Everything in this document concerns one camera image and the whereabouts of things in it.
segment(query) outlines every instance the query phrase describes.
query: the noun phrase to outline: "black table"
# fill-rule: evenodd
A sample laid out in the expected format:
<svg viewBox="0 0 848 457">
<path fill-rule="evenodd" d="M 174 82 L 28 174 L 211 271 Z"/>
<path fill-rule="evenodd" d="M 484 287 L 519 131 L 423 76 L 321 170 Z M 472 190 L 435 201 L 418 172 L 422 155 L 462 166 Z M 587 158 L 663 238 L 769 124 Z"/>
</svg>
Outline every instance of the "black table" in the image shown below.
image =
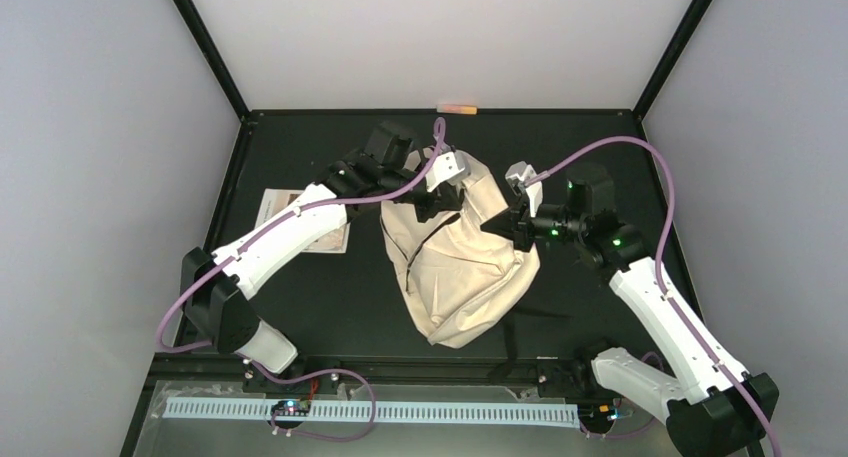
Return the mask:
<svg viewBox="0 0 848 457">
<path fill-rule="evenodd" d="M 234 160 L 231 191 L 223 197 L 219 221 L 213 223 L 217 231 L 211 248 L 253 229 L 266 188 L 302 189 L 328 164 L 363 146 L 378 122 L 398 122 L 429 141 L 435 117 L 423 111 L 254 111 L 245 124 L 251 133 Z M 505 196 L 511 193 L 502 176 L 517 161 L 541 171 L 600 138 L 638 135 L 629 111 L 489 111 L 446 119 L 446 141 L 487 164 Z M 656 245 L 665 206 L 647 153 L 616 144 L 584 159 L 606 166 L 616 184 L 620 217 L 640 228 L 649 245 Z M 545 202 L 564 198 L 564 175 L 545 182 Z M 574 249 L 541 246 L 539 253 L 542 266 L 522 304 L 573 318 L 516 316 L 520 359 L 570 357 L 575 348 L 600 338 L 634 355 L 656 349 L 627 306 L 594 273 L 576 263 Z M 697 312 L 685 267 L 673 246 L 665 260 Z M 386 256 L 376 211 L 352 223 L 346 254 L 299 255 L 251 303 L 303 356 L 454 363 L 506 356 L 501 326 L 462 349 L 430 346 L 418 333 Z"/>
</svg>

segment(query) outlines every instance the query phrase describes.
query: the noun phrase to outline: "orange object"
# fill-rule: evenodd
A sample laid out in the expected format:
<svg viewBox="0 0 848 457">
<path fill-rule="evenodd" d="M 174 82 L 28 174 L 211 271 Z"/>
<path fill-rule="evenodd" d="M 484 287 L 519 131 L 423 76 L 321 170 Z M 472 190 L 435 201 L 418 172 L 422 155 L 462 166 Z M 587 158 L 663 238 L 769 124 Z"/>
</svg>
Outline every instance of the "orange object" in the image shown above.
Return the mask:
<svg viewBox="0 0 848 457">
<path fill-rule="evenodd" d="M 473 105 L 437 105 L 436 112 L 440 114 L 477 115 L 477 107 Z"/>
</svg>

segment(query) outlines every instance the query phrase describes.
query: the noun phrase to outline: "purple cable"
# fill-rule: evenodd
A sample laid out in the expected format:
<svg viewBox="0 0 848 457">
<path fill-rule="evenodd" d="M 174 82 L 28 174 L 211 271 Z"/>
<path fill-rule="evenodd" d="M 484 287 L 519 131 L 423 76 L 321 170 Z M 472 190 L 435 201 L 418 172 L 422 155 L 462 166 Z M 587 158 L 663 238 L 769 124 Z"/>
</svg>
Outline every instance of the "purple cable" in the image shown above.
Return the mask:
<svg viewBox="0 0 848 457">
<path fill-rule="evenodd" d="M 654 351 L 647 352 L 645 355 L 642 356 L 642 358 L 640 360 L 642 362 L 645 362 L 646 360 L 651 359 L 651 358 L 653 358 L 657 361 L 657 366 L 660 368 L 660 370 L 665 370 L 663 368 L 663 365 L 662 365 L 662 359 L 660 358 L 659 354 L 657 354 Z M 580 430 L 584 434 L 586 434 L 587 439 L 591 438 L 591 437 L 597 437 L 597 438 L 603 439 L 603 440 L 624 440 L 624 439 L 629 439 L 631 437 L 636 437 L 636 436 L 644 434 L 645 432 L 648 431 L 648 429 L 653 427 L 654 424 L 656 424 L 656 423 L 657 423 L 657 419 L 651 417 L 651 420 L 646 422 L 645 425 L 643 425 L 642 427 L 639 427 L 638 429 L 636 429 L 634 431 L 627 432 L 626 434 L 615 434 L 615 435 L 593 434 L 593 433 L 589 432 L 588 429 L 586 429 L 586 427 L 583 425 L 583 422 L 580 422 Z"/>
<path fill-rule="evenodd" d="M 312 439 L 325 440 L 325 441 L 328 441 L 328 442 L 342 443 L 342 442 L 351 442 L 351 441 L 354 441 L 354 440 L 357 440 L 357 439 L 361 439 L 362 437 L 365 437 L 366 435 L 368 435 L 368 433 L 371 432 L 371 429 L 374 428 L 374 419 L 377 416 L 377 397 L 374 395 L 374 389 L 371 387 L 371 384 L 369 384 L 368 381 L 365 380 L 365 377 L 362 377 L 361 375 L 357 374 L 356 372 L 351 372 L 350 370 L 346 370 L 346 369 L 326 369 L 326 370 L 319 370 L 317 372 L 312 372 L 311 374 L 306 374 L 306 375 L 304 375 L 302 377 L 298 377 L 296 379 L 281 379 L 279 377 L 274 376 L 271 373 L 271 371 L 269 371 L 268 369 L 266 369 L 262 365 L 260 365 L 256 362 L 253 362 L 253 365 L 256 367 L 257 370 L 259 370 L 259 372 L 262 373 L 262 375 L 265 376 L 266 379 L 268 379 L 271 382 L 274 382 L 276 384 L 291 385 L 291 384 L 297 384 L 298 382 L 303 382 L 305 380 L 311 380 L 315 377 L 319 377 L 319 376 L 322 376 L 322 375 L 344 374 L 344 375 L 349 375 L 349 376 L 353 377 L 354 379 L 358 380 L 359 382 L 361 382 L 362 385 L 365 387 L 365 390 L 368 391 L 368 396 L 371 399 L 371 414 L 368 416 L 368 423 L 365 424 L 365 428 L 362 429 L 361 431 L 357 432 L 356 434 L 353 434 L 353 435 L 350 435 L 350 436 L 347 436 L 347 437 L 335 437 L 335 436 L 332 436 L 332 435 L 317 434 L 315 432 L 308 432 L 308 431 L 305 431 L 305 430 L 287 429 L 286 430 L 287 435 L 288 434 L 302 435 L 304 437 L 309 437 L 309 438 L 312 438 Z M 278 417 L 279 413 L 280 412 L 277 411 L 277 412 L 274 412 L 273 414 L 271 414 L 271 426 L 274 427 L 275 432 L 280 429 L 280 427 L 277 426 L 277 417 Z"/>
<path fill-rule="evenodd" d="M 382 202 L 384 200 L 391 200 L 391 199 L 400 197 L 401 195 L 409 192 L 416 185 L 418 185 L 419 182 L 424 180 L 424 178 L 427 176 L 427 172 L 429 172 L 430 169 L 433 168 L 433 164 L 436 162 L 436 158 L 439 156 L 439 154 L 442 153 L 442 145 L 445 142 L 445 119 L 444 119 L 444 117 L 437 118 L 436 121 L 433 123 L 433 137 L 436 138 L 436 144 L 435 144 L 435 147 L 433 149 L 433 154 L 430 156 L 430 159 L 427 161 L 427 163 L 424 165 L 424 168 L 421 169 L 421 172 L 419 172 L 418 175 L 416 175 L 411 181 L 409 181 L 408 184 L 404 185 L 403 187 L 399 188 L 398 190 L 396 190 L 394 192 L 389 192 L 388 194 L 384 194 L 384 195 L 375 195 L 373 197 L 362 197 L 362 198 L 358 198 L 358 199 L 319 200 L 318 202 L 312 202 L 312 203 L 304 205 L 303 207 L 300 208 L 300 211 L 303 212 L 305 210 L 314 209 L 316 207 L 321 207 L 321 206 L 324 206 L 324 205 L 375 204 L 377 202 Z M 239 254 L 245 252 L 248 248 L 250 248 L 251 245 L 256 243 L 256 241 L 259 240 L 262 236 L 264 236 L 265 234 L 267 234 L 268 232 L 270 232 L 271 230 L 273 230 L 275 227 L 282 224 L 286 220 L 290 219 L 294 215 L 295 215 L 294 212 L 291 212 L 291 211 L 286 212 L 285 214 L 283 214 L 280 217 L 277 217 L 276 219 L 271 221 L 270 224 L 265 226 L 262 230 L 257 232 L 253 237 L 248 239 L 244 243 L 244 245 L 242 245 L 241 247 L 238 248 Z M 200 342 L 194 342 L 192 344 L 181 345 L 179 347 L 171 347 L 170 345 L 165 344 L 165 342 L 163 340 L 163 336 L 164 336 L 164 333 L 165 333 L 165 327 L 168 326 L 168 322 L 171 320 L 171 318 L 174 316 L 174 314 L 180 309 L 180 307 L 182 307 L 182 305 L 188 299 L 190 299 L 191 296 L 194 295 L 195 292 L 197 292 L 197 289 L 202 287 L 203 284 L 208 282 L 218 272 L 222 271 L 224 269 L 224 267 L 229 265 L 230 262 L 232 262 L 233 260 L 234 260 L 233 257 L 228 257 L 223 262 L 216 265 L 212 270 L 203 274 L 202 277 L 197 279 L 197 281 L 194 284 L 192 284 L 188 289 L 186 289 L 186 291 L 183 292 L 182 295 L 180 295 L 180 297 L 177 299 L 177 301 L 174 302 L 173 305 L 171 305 L 171 308 L 169 308 L 168 312 L 165 313 L 165 316 L 162 317 L 162 321 L 159 322 L 159 327 L 156 328 L 156 342 L 159 344 L 159 350 L 160 351 L 168 352 L 168 353 L 171 353 L 171 354 L 176 354 L 176 353 L 179 353 L 179 352 L 187 352 L 189 350 L 194 350 L 194 349 L 199 349 L 201 347 L 206 347 L 207 345 L 210 345 L 212 343 L 209 340 L 203 340 L 203 341 L 200 341 Z"/>
<path fill-rule="evenodd" d="M 774 429 L 772 428 L 768 418 L 766 418 L 765 413 L 763 413 L 763 409 L 760 408 L 760 406 L 754 400 L 753 396 L 748 393 L 745 387 L 742 386 L 742 384 L 736 379 L 736 377 L 730 372 L 730 370 L 728 370 L 727 367 L 725 367 L 724 364 L 721 363 L 721 359 L 719 359 L 718 355 L 716 355 L 716 353 L 713 351 L 712 347 L 710 347 L 707 341 L 704 340 L 704 337 L 701 335 L 700 332 L 698 332 L 698 329 L 695 328 L 695 326 L 692 324 L 692 321 L 689 320 L 689 317 L 686 316 L 680 305 L 674 300 L 673 297 L 668 296 L 668 287 L 666 287 L 662 275 L 662 257 L 663 253 L 665 252 L 666 241 L 668 241 L 668 236 L 671 233 L 671 220 L 672 216 L 674 215 L 674 181 L 671 178 L 671 170 L 669 170 L 668 168 L 668 163 L 665 161 L 662 154 L 660 154 L 660 152 L 653 145 L 635 137 L 607 137 L 605 139 L 601 139 L 597 142 L 591 143 L 586 147 L 583 147 L 577 152 L 571 154 L 562 162 L 540 173 L 536 177 L 533 177 L 532 179 L 528 180 L 526 186 L 529 187 L 530 185 L 535 184 L 536 182 L 541 182 L 547 179 L 551 175 L 562 170 L 563 167 L 574 162 L 580 157 L 586 155 L 587 153 L 597 149 L 598 147 L 603 147 L 604 145 L 616 143 L 628 143 L 638 145 L 639 147 L 642 147 L 643 149 L 650 152 L 651 155 L 653 155 L 653 157 L 656 159 L 657 163 L 659 163 L 663 175 L 665 175 L 666 183 L 668 184 L 668 212 L 666 212 L 665 223 L 663 223 L 662 232 L 660 233 L 660 241 L 657 244 L 657 257 L 654 267 L 654 275 L 657 279 L 657 285 L 659 286 L 663 295 L 666 296 L 667 301 L 671 305 L 671 308 L 674 309 L 674 312 L 678 315 L 678 317 L 680 317 L 680 320 L 683 321 L 683 324 L 686 326 L 687 329 L 689 329 L 689 332 L 692 333 L 692 336 L 695 337 L 695 340 L 698 341 L 698 344 L 701 345 L 701 347 L 704 349 L 710 359 L 712 359 L 713 364 L 715 364 L 715 367 L 722 374 L 724 374 L 725 377 L 727 377 L 727 380 L 729 380 L 730 383 L 733 384 L 733 387 L 739 392 L 740 395 L 742 395 L 742 398 L 745 399 L 745 402 L 748 403 L 748 405 L 751 407 L 751 410 L 754 411 L 754 414 L 757 416 L 757 420 L 760 421 L 760 424 L 766 431 L 766 435 L 768 435 L 769 442 L 771 443 L 772 452 L 774 453 L 775 457 L 781 457 L 783 455 L 783 452 L 781 451 L 780 444 L 777 441 L 777 435 L 775 434 Z"/>
</svg>

